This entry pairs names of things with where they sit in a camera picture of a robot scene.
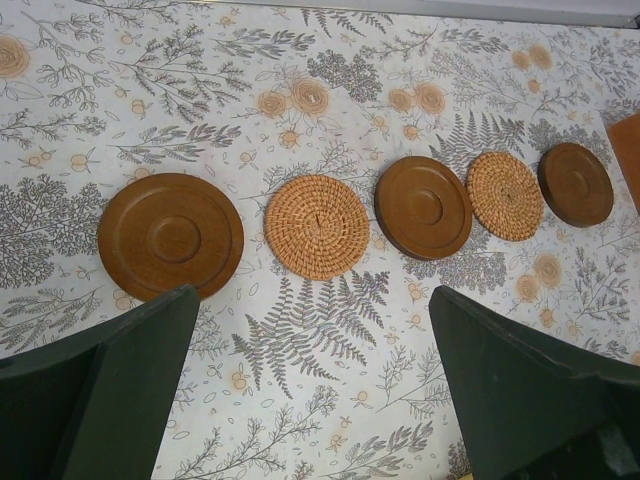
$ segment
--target table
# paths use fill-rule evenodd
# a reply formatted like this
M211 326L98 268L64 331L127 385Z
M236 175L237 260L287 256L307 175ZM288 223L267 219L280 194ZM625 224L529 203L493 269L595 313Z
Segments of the table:
M243 219L243 259L202 304L154 479L461 476L427 310L439 284L640 364L640 222L604 127L640 109L637 31L179 0L13 0L0 13L0 356L138 305L95 242L126 185L196 175ZM531 240L474 221L462 251L420 262L375 221L376 179L405 155L464 179L483 151L535 169L561 141L611 176L600 226L545 206ZM371 219L364 258L329 282L288 273L265 243L271 194L304 173L345 182Z

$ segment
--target dark green object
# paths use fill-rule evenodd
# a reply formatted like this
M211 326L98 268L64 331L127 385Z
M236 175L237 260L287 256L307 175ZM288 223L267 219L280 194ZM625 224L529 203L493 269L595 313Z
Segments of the dark green object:
M640 368L447 287L429 312L474 480L640 478Z
M0 478L148 480L199 304L180 287L0 360Z

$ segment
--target round coaster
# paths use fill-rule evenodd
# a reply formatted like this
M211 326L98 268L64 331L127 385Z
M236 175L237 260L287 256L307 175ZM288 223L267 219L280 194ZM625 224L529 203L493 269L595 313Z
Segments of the round coaster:
M138 180L109 202L98 248L111 278L140 300L191 284L201 298L235 272L244 232L229 199L210 183L165 173Z
M562 143L545 153L538 179L553 213L569 225L597 225L613 209L613 188L607 171L593 153L580 145Z
M504 152L480 155L471 166L467 190L473 212L494 235L511 242L533 237L542 222L536 177Z
M471 233L471 202L458 177L427 157L395 162L378 181L376 216L402 253L436 260L456 253Z
M351 269L369 242L369 219L358 196L324 175L298 177L267 209L267 241L292 272L328 280Z

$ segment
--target wooden plate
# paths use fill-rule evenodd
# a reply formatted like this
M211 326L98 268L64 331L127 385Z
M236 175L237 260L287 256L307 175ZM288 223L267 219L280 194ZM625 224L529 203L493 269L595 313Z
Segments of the wooden plate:
M538 181L551 210L574 227L604 222L613 208L613 188L596 156L575 143L562 143L544 154Z
M244 232L229 199L190 175L152 175L129 185L107 206L98 248L111 278L140 300L191 284L201 298L235 272Z
M427 157L398 160L375 193L378 222L401 252L420 260L456 253L471 232L471 202L455 173Z

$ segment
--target woven rattan coaster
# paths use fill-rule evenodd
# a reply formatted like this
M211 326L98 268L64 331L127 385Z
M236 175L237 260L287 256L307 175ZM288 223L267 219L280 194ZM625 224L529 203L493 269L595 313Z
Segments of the woven rattan coaster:
M480 155L471 166L467 190L473 212L494 235L512 242L535 235L542 221L542 193L533 172L517 158L503 152Z
M328 280L353 267L367 248L369 219L358 196L324 175L298 177L273 197L267 241L292 272Z

